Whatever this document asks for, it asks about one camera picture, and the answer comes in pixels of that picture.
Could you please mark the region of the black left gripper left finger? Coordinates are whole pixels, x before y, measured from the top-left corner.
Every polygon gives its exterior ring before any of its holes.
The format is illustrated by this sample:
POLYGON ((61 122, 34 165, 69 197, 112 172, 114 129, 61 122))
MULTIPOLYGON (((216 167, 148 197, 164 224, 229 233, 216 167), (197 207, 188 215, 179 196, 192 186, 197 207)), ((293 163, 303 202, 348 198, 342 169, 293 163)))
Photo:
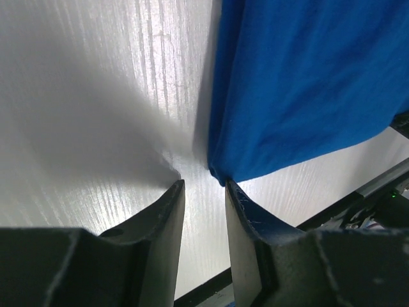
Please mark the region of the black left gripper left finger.
POLYGON ((185 182, 94 235, 82 228, 2 228, 2 306, 172 306, 185 182))

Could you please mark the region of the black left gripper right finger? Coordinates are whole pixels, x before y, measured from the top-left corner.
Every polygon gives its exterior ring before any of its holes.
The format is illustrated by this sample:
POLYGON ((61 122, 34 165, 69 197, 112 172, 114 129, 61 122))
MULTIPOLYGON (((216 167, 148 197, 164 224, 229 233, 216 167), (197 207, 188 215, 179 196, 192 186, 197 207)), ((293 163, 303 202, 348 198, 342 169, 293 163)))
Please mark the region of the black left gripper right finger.
POLYGON ((299 230, 226 183, 237 306, 407 306, 408 231, 299 230))

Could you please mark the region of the blue t shirt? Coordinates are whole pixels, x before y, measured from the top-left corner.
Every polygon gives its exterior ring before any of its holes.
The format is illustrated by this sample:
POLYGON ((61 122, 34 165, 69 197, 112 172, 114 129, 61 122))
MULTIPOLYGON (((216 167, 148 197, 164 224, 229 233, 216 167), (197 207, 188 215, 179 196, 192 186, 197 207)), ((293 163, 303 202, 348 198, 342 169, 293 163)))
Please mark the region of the blue t shirt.
POLYGON ((407 110, 407 1, 222 2, 207 154, 220 184, 359 144, 407 110))

